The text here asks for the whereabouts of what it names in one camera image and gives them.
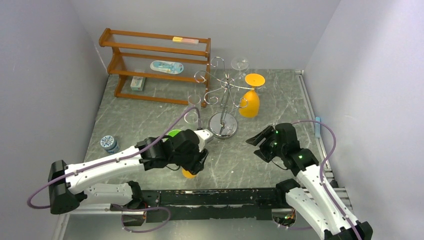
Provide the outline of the orange plastic goblet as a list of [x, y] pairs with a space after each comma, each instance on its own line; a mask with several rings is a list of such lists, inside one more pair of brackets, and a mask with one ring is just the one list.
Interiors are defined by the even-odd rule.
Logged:
[[249, 90], [240, 100], [239, 114], [245, 118], [254, 118], [259, 114], [260, 109], [260, 98], [256, 89], [262, 87], [266, 80], [258, 73], [249, 73], [244, 80], [249, 85]]
[[193, 179], [193, 178], [195, 178], [195, 177], [196, 177], [196, 175], [195, 175], [195, 174], [192, 174], [190, 171], [188, 171], [188, 170], [186, 170], [186, 169], [184, 169], [184, 168], [182, 168], [182, 169], [181, 169], [181, 172], [182, 172], [182, 175], [183, 175], [185, 178], [187, 178], [187, 179]]

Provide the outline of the clear wine glass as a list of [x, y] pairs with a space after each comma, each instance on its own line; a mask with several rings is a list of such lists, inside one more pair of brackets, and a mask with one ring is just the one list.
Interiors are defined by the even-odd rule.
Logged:
[[247, 75], [246, 72], [249, 70], [249, 60], [246, 57], [235, 57], [230, 64], [234, 70], [238, 71], [236, 77], [244, 80]]

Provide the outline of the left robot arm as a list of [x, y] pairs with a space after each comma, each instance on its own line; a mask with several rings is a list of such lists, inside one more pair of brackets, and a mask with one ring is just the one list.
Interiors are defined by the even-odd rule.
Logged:
[[206, 145], [213, 139], [206, 129], [181, 130], [174, 136], [147, 137], [121, 152], [90, 162], [51, 164], [48, 180], [49, 209], [53, 215], [76, 210], [84, 205], [111, 204], [137, 210], [146, 207], [140, 184], [129, 180], [121, 184], [105, 181], [125, 174], [163, 169], [169, 164], [191, 175], [204, 169], [209, 154]]

